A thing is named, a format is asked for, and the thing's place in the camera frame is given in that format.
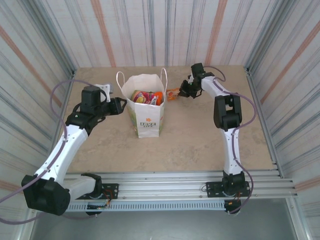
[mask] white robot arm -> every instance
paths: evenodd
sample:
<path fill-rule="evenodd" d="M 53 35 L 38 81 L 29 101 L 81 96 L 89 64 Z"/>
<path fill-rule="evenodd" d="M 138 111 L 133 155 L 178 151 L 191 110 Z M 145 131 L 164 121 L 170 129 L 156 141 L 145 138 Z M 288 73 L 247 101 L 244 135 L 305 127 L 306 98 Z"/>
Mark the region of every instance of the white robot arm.
<path fill-rule="evenodd" d="M 68 183 L 64 183 L 64 178 L 78 149 L 93 128 L 106 116 L 124 111 L 127 101 L 119 97 L 110 98 L 110 93 L 111 84 L 86 86 L 82 90 L 81 103 L 74 107 L 66 121 L 67 136 L 65 133 L 61 136 L 47 160 L 33 176 L 26 175 L 22 180 L 21 185 L 24 186 L 45 171 L 37 182 L 23 190 L 29 208 L 59 216 L 66 211 L 70 201 L 85 194 L 93 198 L 102 194 L 102 180 L 98 175 L 84 173 Z"/>
<path fill-rule="evenodd" d="M 222 181 L 207 182 L 207 196 L 209 198 L 246 197 L 250 193 L 250 187 L 245 181 L 243 169 L 238 164 L 241 163 L 238 138 L 238 127 L 242 122 L 240 97 L 227 91 L 215 80 L 211 72 L 205 72 L 202 63 L 196 63 L 191 66 L 191 75 L 188 76 L 188 80 L 182 82 L 178 95 L 197 98 L 202 91 L 207 92 L 214 99 L 213 120 L 222 133 L 225 153 Z"/>

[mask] corrugated metal wall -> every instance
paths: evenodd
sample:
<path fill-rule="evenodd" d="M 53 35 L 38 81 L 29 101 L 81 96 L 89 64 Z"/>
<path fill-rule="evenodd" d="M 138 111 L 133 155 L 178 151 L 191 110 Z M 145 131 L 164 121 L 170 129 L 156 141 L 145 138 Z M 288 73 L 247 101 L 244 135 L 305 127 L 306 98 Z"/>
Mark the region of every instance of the corrugated metal wall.
<path fill-rule="evenodd" d="M 77 67 L 244 65 L 277 0 L 38 0 Z"/>
<path fill-rule="evenodd" d="M 320 1 L 290 4 L 250 70 L 279 163 L 320 239 Z"/>
<path fill-rule="evenodd" d="M 71 76 L 33 11 L 28 1 L 0 1 L 0 198 L 19 188 L 48 156 L 57 129 L 51 89 Z M 56 91 L 57 111 L 67 87 Z M 0 216 L 25 218 L 23 195 L 2 203 Z M 0 239 L 12 239 L 17 230 L 0 223 Z"/>

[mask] grocery item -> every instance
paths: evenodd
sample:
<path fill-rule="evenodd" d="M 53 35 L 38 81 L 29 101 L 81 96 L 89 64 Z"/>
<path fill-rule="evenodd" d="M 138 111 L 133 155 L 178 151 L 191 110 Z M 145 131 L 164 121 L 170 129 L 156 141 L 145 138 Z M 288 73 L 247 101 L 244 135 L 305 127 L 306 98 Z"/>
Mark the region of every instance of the grocery item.
<path fill-rule="evenodd" d="M 166 91 L 166 96 L 168 101 L 176 100 L 178 98 L 178 93 L 180 92 L 180 88 L 168 89 Z"/>
<path fill-rule="evenodd" d="M 131 96 L 131 100 L 138 104 L 149 104 L 160 106 L 163 99 L 163 93 L 161 91 L 157 92 L 146 92 L 135 90 Z"/>

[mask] beige floor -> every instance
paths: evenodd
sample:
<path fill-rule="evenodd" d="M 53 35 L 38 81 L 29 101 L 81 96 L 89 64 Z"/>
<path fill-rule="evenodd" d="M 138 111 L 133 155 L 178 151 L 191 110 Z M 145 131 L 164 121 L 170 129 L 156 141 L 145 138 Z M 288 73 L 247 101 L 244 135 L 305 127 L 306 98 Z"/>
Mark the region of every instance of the beige floor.
<path fill-rule="evenodd" d="M 251 92 L 242 66 L 219 66 L 227 81 L 223 86 L 247 97 Z M 167 67 L 168 88 L 177 88 L 190 74 L 190 67 Z M 80 68 L 76 79 L 92 84 L 112 83 L 113 97 L 122 94 L 116 84 L 117 71 L 126 78 L 139 74 L 160 74 L 161 67 Z M 217 76 L 215 70 L 206 69 Z M 75 83 L 66 116 L 81 101 L 84 85 Z M 251 106 L 241 100 L 242 122 L 253 115 Z M 224 146 L 220 131 L 213 122 L 214 101 L 205 92 L 196 99 L 179 98 L 167 102 L 160 137 L 138 138 L 129 114 L 110 116 L 94 128 L 80 147 L 68 172 L 159 172 L 212 171 L 224 167 Z M 239 133 L 240 159 L 250 169 L 273 167 L 264 134 L 257 118 Z"/>

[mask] white paper bag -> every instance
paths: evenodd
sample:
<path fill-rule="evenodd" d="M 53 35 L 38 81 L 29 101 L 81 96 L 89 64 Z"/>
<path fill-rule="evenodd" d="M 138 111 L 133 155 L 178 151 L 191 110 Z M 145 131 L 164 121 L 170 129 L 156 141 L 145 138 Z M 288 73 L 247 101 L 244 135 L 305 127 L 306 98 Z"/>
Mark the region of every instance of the white paper bag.
<path fill-rule="evenodd" d="M 165 74 L 165 87 L 162 83 L 162 73 Z M 123 75 L 123 86 L 119 84 L 118 76 Z M 125 75 L 119 71 L 116 74 L 116 82 L 125 99 L 127 100 L 127 109 L 139 138 L 159 137 L 163 127 L 164 111 L 166 102 L 166 90 L 168 85 L 168 76 L 166 69 L 162 68 L 160 78 L 157 74 L 140 74 L 131 76 L 125 81 Z M 135 90 L 144 92 L 162 92 L 163 101 L 160 106 L 131 101 Z"/>

